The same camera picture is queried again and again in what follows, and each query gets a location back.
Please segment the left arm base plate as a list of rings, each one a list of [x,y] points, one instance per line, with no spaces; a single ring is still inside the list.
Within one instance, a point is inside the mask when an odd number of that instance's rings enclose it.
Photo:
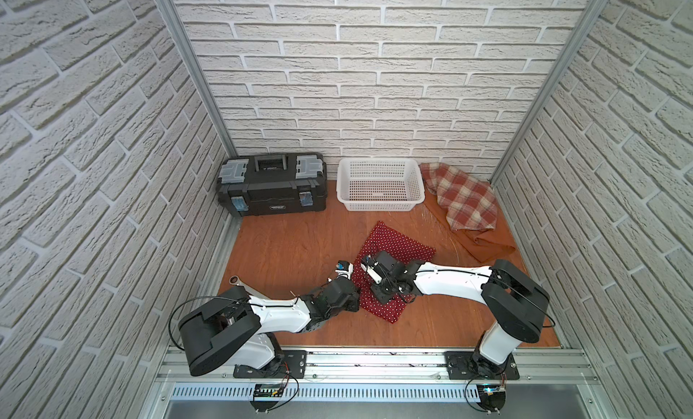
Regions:
[[[289,375],[302,379],[305,375],[308,352],[306,350],[282,350],[263,368],[236,365],[235,379],[279,379]]]

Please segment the red polka dot skirt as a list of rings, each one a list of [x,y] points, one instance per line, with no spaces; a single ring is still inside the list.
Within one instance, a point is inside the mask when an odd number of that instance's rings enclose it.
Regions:
[[[386,251],[402,263],[409,263],[413,260],[432,260],[436,254],[436,249],[423,245],[379,221],[357,254],[351,278],[360,289],[360,307],[388,323],[395,324],[404,312],[407,303],[395,296],[386,305],[382,305],[371,290],[371,285],[375,281],[361,267],[362,258],[374,257],[380,251]]]

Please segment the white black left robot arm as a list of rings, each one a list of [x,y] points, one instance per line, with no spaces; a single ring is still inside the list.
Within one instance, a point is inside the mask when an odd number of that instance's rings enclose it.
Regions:
[[[180,318],[176,347],[185,353],[193,377],[227,363],[273,373],[285,357],[278,332],[314,332],[342,312],[357,312],[359,299],[359,289],[345,275],[289,300],[253,296],[234,285]]]

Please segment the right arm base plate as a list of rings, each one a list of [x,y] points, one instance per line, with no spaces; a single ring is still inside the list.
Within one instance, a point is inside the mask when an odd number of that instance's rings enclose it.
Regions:
[[[464,352],[444,352],[443,357],[450,380],[507,379],[515,381],[520,379],[513,354],[510,354],[500,365],[482,357],[475,350],[473,352],[467,350]]]

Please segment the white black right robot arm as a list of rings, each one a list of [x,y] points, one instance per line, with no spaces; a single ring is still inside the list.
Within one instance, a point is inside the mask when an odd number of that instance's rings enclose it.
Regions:
[[[550,295],[508,260],[485,267],[446,267],[420,260],[404,264],[380,251],[362,258],[361,267],[382,305],[435,294],[486,305],[496,321],[473,352],[472,367],[478,374],[499,374],[520,344],[538,342],[542,330],[555,324],[548,314]]]

